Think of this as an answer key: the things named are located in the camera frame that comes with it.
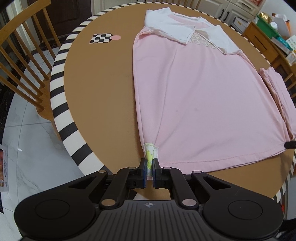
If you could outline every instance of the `cabinet handle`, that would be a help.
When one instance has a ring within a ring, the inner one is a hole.
[[[243,2],[242,2],[242,5],[246,6],[248,9],[252,10],[252,8],[250,8],[248,5],[244,4]]]
[[[223,19],[223,21],[225,21],[225,20],[228,18],[228,15],[229,15],[229,11],[227,11],[226,18],[225,18],[225,19]]]
[[[220,15],[219,19],[222,17],[222,15],[223,15],[224,11],[225,11],[225,9],[222,9],[222,13],[221,13],[221,15]]]

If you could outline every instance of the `white drawer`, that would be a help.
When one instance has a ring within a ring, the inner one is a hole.
[[[259,12],[259,8],[249,0],[231,0],[231,2],[253,16]]]

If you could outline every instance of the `pink circle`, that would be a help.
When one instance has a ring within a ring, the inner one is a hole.
[[[119,35],[113,35],[110,37],[112,40],[120,40],[121,39],[121,36]]]

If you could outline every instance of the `gold wrapper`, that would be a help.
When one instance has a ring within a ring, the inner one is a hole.
[[[265,22],[267,22],[267,23],[272,22],[271,17],[270,17],[267,13],[261,12],[261,13],[258,14],[258,16],[259,16],[260,18],[262,18],[262,19],[263,19]]]

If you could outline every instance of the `round table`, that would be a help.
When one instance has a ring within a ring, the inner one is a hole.
[[[220,24],[257,70],[270,67],[259,50],[233,28],[188,7],[137,2],[90,17],[74,29],[61,46],[50,83],[57,130],[67,151],[85,175],[101,168],[116,173],[124,167],[137,167],[144,157],[136,118],[133,42],[144,26],[146,10],[164,7],[187,16],[202,16],[214,25]],[[121,39],[90,44],[93,37],[106,39],[111,35],[119,35]],[[286,150],[254,164],[210,174],[278,202],[294,166],[294,150]],[[168,190],[152,189],[151,182],[146,189],[137,191],[149,199],[169,199]]]

